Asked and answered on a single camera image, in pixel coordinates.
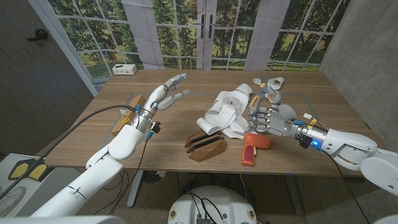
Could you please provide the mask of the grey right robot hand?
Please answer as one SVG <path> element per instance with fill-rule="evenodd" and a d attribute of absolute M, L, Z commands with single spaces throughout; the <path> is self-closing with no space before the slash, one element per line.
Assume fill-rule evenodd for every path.
<path fill-rule="evenodd" d="M 276 136 L 292 137 L 298 140 L 303 148 L 312 146 L 321 151 L 328 131 L 299 121 L 296 115 L 294 109 L 287 103 L 271 108 L 260 107 L 257 113 L 250 108 L 248 127 L 245 132 L 268 132 Z"/>

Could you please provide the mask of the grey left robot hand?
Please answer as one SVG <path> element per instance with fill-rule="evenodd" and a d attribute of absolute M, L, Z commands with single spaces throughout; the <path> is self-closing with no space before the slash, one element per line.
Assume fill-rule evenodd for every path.
<path fill-rule="evenodd" d="M 152 125 L 152 118 L 155 116 L 157 111 L 166 110 L 171 107 L 177 100 L 190 94 L 190 90 L 181 91 L 175 95 L 167 97 L 168 92 L 178 90 L 180 87 L 179 83 L 186 79 L 187 74 L 183 73 L 176 75 L 167 80 L 163 85 L 158 86 L 146 99 L 142 105 L 141 110 L 133 118 L 133 126 L 140 132 L 145 133 L 147 129 Z"/>

